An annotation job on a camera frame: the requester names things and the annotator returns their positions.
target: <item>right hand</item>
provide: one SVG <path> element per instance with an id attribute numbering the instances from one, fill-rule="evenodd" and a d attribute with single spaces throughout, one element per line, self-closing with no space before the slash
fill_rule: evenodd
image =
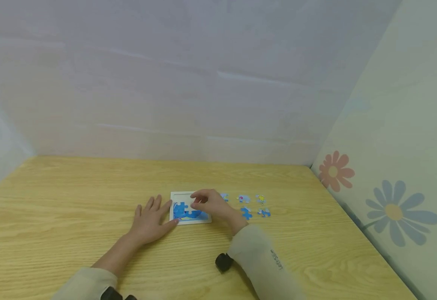
<path id="1" fill-rule="evenodd" d="M 197 190 L 190 198 L 195 198 L 191 204 L 193 209 L 201 210 L 227 221 L 233 235 L 248 225 L 242 214 L 228 205 L 216 190 Z"/>

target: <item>puzzle frame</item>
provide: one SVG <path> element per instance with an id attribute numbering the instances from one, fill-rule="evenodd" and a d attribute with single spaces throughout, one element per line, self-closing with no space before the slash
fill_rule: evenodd
<path id="1" fill-rule="evenodd" d="M 170 206 L 169 220 L 175 219 L 177 217 L 180 219 L 179 225 L 186 224 L 200 224 L 200 223 L 211 223 L 212 216 L 206 214 L 203 211 L 199 211 L 191 208 L 191 203 L 195 199 L 190 198 L 193 192 L 171 192 L 170 199 L 172 199 L 172 205 Z"/>

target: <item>flower decal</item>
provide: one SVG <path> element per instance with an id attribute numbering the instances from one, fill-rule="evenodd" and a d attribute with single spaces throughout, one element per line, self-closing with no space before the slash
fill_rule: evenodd
<path id="1" fill-rule="evenodd" d="M 327 188 L 330 186 L 335 192 L 340 191 L 340 183 L 351 189 L 352 184 L 345 178 L 351 178 L 355 176 L 355 171 L 349 167 L 345 167 L 348 164 L 348 155 L 344 154 L 340 156 L 338 151 L 333 152 L 333 157 L 327 154 L 323 165 L 320 165 L 320 174 L 318 175 L 320 181 Z"/>
<path id="2" fill-rule="evenodd" d="M 374 209 L 367 214 L 367 217 L 370 219 L 380 218 L 369 224 L 374 225 L 375 231 L 381 233 L 390 224 L 390 237 L 395 245 L 405 246 L 402 230 L 415 244 L 425 244 L 427 237 L 424 233 L 430 233 L 430 230 L 419 223 L 435 225 L 437 224 L 437 214 L 426 210 L 410 210 L 423 203 L 425 196 L 422 193 L 415 193 L 400 204 L 405 194 L 405 183 L 397 181 L 395 187 L 392 187 L 388 180 L 382 181 L 382 190 L 376 187 L 373 193 L 375 193 L 378 203 L 370 199 L 365 202 Z"/>

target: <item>flower center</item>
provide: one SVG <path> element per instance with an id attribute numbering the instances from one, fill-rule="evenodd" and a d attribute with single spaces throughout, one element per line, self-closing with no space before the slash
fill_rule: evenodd
<path id="1" fill-rule="evenodd" d="M 330 177 L 337 177 L 338 174 L 338 169 L 337 167 L 335 167 L 334 165 L 332 165 L 332 167 L 330 167 L 328 169 L 328 174 L 330 175 Z"/>
<path id="2" fill-rule="evenodd" d="M 398 221 L 403 218 L 402 209 L 395 204 L 388 204 L 385 206 L 385 213 L 391 218 L 393 221 Z"/>

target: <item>black object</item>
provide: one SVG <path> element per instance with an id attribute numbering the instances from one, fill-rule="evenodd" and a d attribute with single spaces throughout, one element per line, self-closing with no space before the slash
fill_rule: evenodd
<path id="1" fill-rule="evenodd" d="M 233 265 L 233 259 L 227 253 L 220 253 L 215 259 L 215 265 L 223 273 Z"/>
<path id="2" fill-rule="evenodd" d="M 100 297 L 100 300 L 123 300 L 123 297 L 113 287 L 108 287 Z M 137 300 L 137 298 L 129 295 L 125 300 Z"/>

